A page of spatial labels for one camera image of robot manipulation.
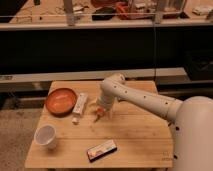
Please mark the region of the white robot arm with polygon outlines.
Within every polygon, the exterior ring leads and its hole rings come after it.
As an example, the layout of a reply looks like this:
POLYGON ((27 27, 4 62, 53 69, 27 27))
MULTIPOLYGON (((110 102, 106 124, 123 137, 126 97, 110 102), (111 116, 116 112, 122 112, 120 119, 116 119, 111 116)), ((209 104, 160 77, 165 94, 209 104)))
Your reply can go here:
POLYGON ((122 74, 100 83, 97 103, 110 110, 121 98, 175 125, 171 171, 213 171, 213 99, 194 96, 184 101, 125 85, 122 74))

